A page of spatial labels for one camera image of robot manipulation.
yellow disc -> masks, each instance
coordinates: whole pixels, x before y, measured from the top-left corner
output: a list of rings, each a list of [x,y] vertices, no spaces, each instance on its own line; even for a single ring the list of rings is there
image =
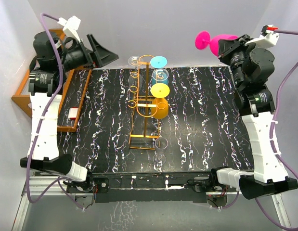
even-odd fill
[[[158,107],[157,113],[153,116],[155,119],[163,119],[168,115],[169,105],[166,99],[156,98],[152,101],[152,104],[156,104],[156,106]],[[156,107],[151,107],[151,114],[153,115],[155,112],[156,112]]]
[[[165,98],[169,95],[170,89],[165,83],[156,83],[151,87],[151,94],[155,98]]]

gray floor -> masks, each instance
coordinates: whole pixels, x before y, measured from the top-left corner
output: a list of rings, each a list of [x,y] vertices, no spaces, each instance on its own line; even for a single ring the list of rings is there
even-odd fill
[[[261,202],[276,220],[271,197]],[[277,231],[255,200],[242,195],[218,212],[192,202],[115,202],[94,204],[85,212],[65,196],[45,196],[30,204],[23,231]]]

black marble tabletop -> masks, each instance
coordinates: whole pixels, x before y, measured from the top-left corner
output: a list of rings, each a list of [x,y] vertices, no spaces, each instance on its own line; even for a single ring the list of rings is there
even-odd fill
[[[58,134],[60,152],[74,155],[77,163],[95,173],[210,171],[221,166],[253,169],[247,130],[233,101],[229,68],[167,70],[169,113],[161,120],[161,136],[169,146],[162,166],[154,162],[154,151],[129,148],[132,109],[127,102],[132,69],[92,72],[77,132]],[[71,98],[67,100],[71,106],[77,100],[72,95],[67,98]],[[135,131],[141,132],[143,118],[137,112],[134,124]],[[147,134],[156,133],[157,121],[150,118]],[[152,139],[132,141],[142,147],[153,146]]]

red clip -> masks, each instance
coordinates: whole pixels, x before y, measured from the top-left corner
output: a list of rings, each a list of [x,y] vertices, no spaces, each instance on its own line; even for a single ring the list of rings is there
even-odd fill
[[[278,30],[278,27],[275,27],[275,26],[269,26],[267,29],[268,29],[268,30]]]

white wall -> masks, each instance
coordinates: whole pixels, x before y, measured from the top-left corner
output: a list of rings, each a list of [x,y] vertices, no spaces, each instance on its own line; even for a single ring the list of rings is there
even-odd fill
[[[263,25],[274,24],[284,30],[298,30],[298,0],[272,0],[254,32],[257,36]],[[277,45],[271,48],[275,56],[275,72],[268,87],[276,96],[277,89],[289,70],[298,61],[298,36],[280,34]],[[281,93],[276,135],[282,157],[298,172],[298,68]],[[298,226],[298,190],[283,193],[283,200],[293,227]]]
[[[198,51],[194,39],[199,31],[252,33],[265,12],[268,0],[28,0],[38,15],[73,15],[82,21],[79,34],[86,34],[120,57],[108,67],[128,66],[133,55],[162,55],[168,66],[219,64],[209,49]]]
[[[26,171],[31,119],[11,100],[34,57],[33,37],[41,27],[26,0],[0,0],[0,231],[11,230]]]

